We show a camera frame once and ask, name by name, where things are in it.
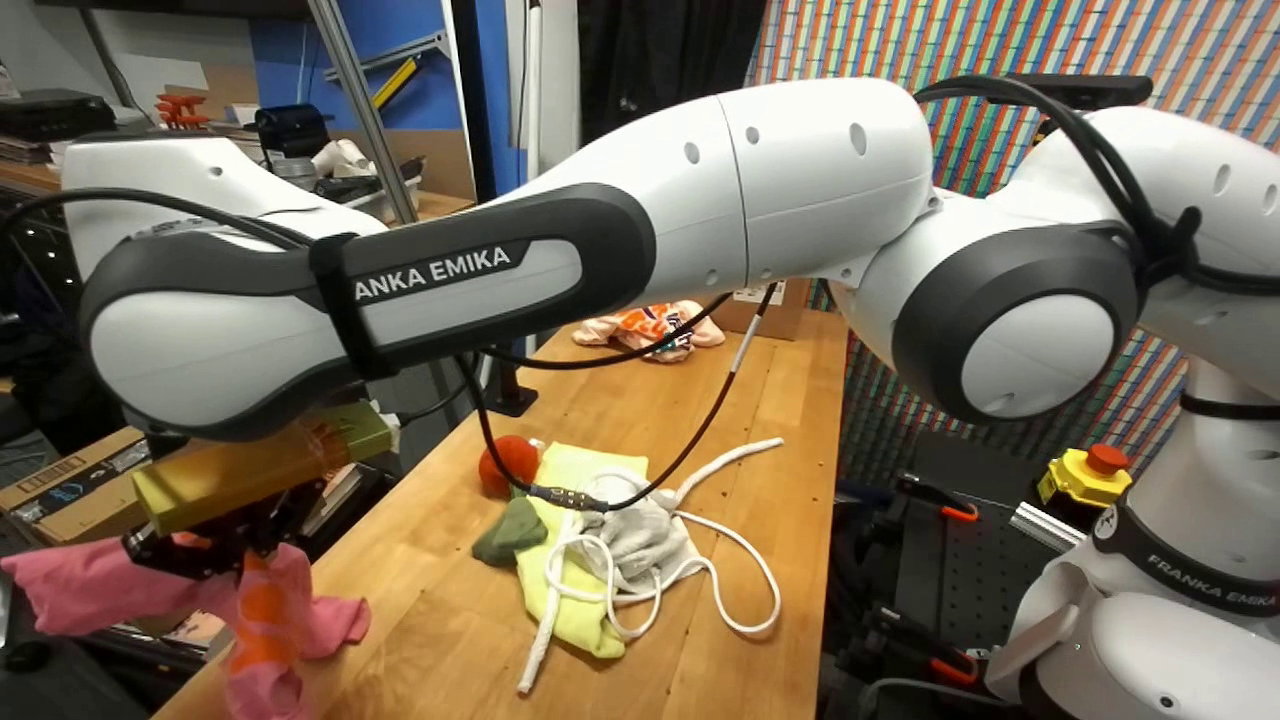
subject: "yellow cloth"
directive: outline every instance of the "yellow cloth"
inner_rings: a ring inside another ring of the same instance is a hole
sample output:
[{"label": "yellow cloth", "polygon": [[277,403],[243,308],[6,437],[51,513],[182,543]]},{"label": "yellow cloth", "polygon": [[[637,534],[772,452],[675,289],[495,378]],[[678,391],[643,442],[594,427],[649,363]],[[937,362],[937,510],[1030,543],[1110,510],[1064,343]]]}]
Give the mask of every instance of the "yellow cloth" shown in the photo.
[{"label": "yellow cloth", "polygon": [[[593,493],[593,476],[599,476],[599,472],[649,476],[649,461],[552,444],[541,455],[537,484]],[[526,499],[533,499],[537,515],[548,523],[548,542],[533,543],[514,556],[514,578],[519,578],[522,614],[533,619],[541,619],[548,607],[552,550],[558,538],[558,522],[567,513],[556,505],[542,505],[537,495],[526,495]],[[594,596],[594,600],[558,596],[556,642],[564,642],[588,657],[599,657],[599,662],[618,662],[629,643],[606,627],[604,582],[593,578],[588,568],[580,568],[573,556],[564,556],[558,586],[573,594]]]}]

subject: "white wall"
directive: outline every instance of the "white wall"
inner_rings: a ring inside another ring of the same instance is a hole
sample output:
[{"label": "white wall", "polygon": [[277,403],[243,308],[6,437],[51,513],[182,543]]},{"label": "white wall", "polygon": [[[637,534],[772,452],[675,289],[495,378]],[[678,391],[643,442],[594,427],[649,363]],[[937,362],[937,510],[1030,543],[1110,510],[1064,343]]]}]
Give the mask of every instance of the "white wall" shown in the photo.
[{"label": "white wall", "polygon": [[[522,95],[519,95],[522,7],[526,7],[526,0],[508,0],[511,113],[522,110]],[[574,129],[580,129],[574,0],[542,0],[542,40],[541,40],[537,86],[541,86],[537,90],[541,168],[548,174],[567,153],[574,153]]]},{"label": "white wall", "polygon": [[[97,11],[97,24],[146,113],[163,86],[208,90],[200,65],[253,65],[243,19]],[[0,62],[18,90],[75,90],[118,105],[75,7],[0,0]]]}]

